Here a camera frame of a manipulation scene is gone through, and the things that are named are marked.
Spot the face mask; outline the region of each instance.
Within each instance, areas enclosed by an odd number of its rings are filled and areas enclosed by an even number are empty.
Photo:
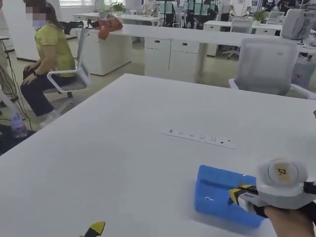
[[[42,27],[47,24],[47,21],[33,20],[33,27]]]

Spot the chair armrest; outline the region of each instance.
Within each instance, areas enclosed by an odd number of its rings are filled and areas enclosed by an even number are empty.
[[[64,91],[53,79],[52,75],[56,74],[65,74],[65,73],[77,73],[77,70],[66,70],[66,71],[51,71],[47,73],[47,79],[53,84],[53,86],[60,92],[60,93],[67,93]]]
[[[228,83],[231,89],[239,90],[238,86],[235,83],[235,78],[229,79]]]
[[[292,90],[295,90],[303,95],[305,95],[307,97],[308,100],[316,100],[316,94],[309,91],[309,90],[306,90],[298,85],[295,85],[295,84],[291,84],[291,88]]]
[[[175,25],[179,25],[179,28],[180,28],[180,22],[177,22],[177,23],[173,23],[172,26],[174,27]]]

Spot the blue box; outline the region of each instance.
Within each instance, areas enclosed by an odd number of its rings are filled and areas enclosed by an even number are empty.
[[[246,212],[237,204],[228,205],[228,190],[240,184],[256,185],[253,176],[201,165],[198,169],[194,206],[197,212],[217,216],[251,228],[257,228],[263,217]]]

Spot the yellow and black tool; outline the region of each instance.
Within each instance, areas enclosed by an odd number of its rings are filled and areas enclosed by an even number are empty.
[[[258,195],[258,191],[256,186],[254,185],[240,185],[235,189],[230,189],[229,191],[229,201],[228,205],[232,205],[233,203],[239,205],[239,200],[238,197],[240,195],[246,194],[246,193],[251,193],[253,195]]]
[[[96,222],[89,227],[84,237],[100,236],[103,233],[104,228],[105,228],[105,221]]]

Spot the orange bag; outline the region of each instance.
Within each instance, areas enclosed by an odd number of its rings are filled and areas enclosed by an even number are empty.
[[[99,27],[96,29],[99,29],[99,39],[106,40],[106,38],[109,36],[109,33],[112,31],[118,31],[123,28],[122,23],[113,15],[108,14],[105,18],[102,20],[98,20]]]

